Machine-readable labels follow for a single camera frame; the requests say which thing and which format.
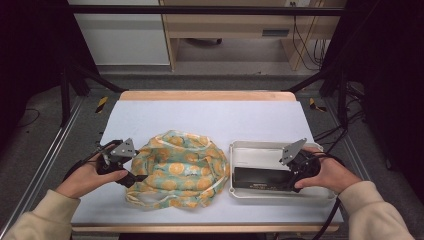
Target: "white cabinet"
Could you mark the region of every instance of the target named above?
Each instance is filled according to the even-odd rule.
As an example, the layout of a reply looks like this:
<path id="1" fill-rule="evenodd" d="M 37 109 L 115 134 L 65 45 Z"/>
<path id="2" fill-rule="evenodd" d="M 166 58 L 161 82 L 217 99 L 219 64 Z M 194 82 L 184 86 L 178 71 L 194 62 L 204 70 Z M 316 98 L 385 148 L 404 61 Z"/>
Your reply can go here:
<path id="1" fill-rule="evenodd" d="M 157 0 L 68 0 L 71 5 L 158 5 Z M 160 14 L 75 14 L 96 65 L 169 65 Z"/>

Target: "black pole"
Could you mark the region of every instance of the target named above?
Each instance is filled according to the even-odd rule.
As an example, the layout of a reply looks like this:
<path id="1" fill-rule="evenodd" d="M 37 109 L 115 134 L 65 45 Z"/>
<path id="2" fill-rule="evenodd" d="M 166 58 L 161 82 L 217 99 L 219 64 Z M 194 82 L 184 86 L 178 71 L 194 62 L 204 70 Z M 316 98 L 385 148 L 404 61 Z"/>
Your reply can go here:
<path id="1" fill-rule="evenodd" d="M 46 10 L 66 10 L 90 14 L 201 14 L 201 15 L 280 15 L 280 16 L 347 16 L 360 10 L 309 7 L 252 6 L 129 6 L 129 5 L 47 5 Z"/>

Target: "metal tray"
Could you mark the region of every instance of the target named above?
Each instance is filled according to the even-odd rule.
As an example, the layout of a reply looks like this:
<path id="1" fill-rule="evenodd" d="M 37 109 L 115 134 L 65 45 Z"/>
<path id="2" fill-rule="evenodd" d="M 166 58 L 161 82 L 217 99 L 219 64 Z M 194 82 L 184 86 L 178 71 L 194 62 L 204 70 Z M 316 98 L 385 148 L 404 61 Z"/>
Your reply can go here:
<path id="1" fill-rule="evenodd" d="M 308 187 L 299 193 L 286 191 L 258 190 L 233 187 L 234 167 L 251 167 L 263 169 L 289 170 L 279 160 L 282 148 L 290 143 L 282 142 L 251 142 L 235 141 L 230 145 L 230 182 L 229 192 L 237 199 L 286 199 L 293 201 L 321 201 L 329 202 L 336 198 L 336 194 L 323 187 Z M 306 143 L 305 146 L 323 148 L 316 143 Z"/>

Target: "floral towel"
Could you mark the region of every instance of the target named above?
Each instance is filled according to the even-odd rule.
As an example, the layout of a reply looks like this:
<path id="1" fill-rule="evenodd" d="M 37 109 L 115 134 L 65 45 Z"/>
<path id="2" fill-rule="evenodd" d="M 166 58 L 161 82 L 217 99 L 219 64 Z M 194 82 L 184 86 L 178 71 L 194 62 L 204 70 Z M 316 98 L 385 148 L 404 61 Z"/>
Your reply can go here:
<path id="1" fill-rule="evenodd" d="M 127 189 L 128 202 L 153 208 L 211 204 L 229 177 L 229 163 L 208 137 L 170 130 L 153 137 L 133 159 L 131 172 L 149 175 Z"/>

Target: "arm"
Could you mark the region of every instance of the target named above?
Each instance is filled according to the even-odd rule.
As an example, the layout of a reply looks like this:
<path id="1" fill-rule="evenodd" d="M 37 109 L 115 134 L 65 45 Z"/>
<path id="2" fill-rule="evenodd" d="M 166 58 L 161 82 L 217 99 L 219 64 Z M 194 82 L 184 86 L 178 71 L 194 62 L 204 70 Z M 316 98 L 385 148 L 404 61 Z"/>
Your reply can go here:
<path id="1" fill-rule="evenodd" d="M 115 182 L 128 174 L 126 170 L 98 175 L 94 162 L 78 168 L 56 191 L 49 190 L 32 212 L 24 213 L 4 239 L 66 239 L 72 231 L 71 220 L 79 198 L 109 182 Z"/>
<path id="2" fill-rule="evenodd" d="M 298 181 L 295 187 L 321 186 L 340 193 L 339 198 L 349 214 L 350 239 L 413 239 L 402 216 L 383 200 L 374 183 L 362 181 L 332 158 L 320 161 L 320 173 Z"/>

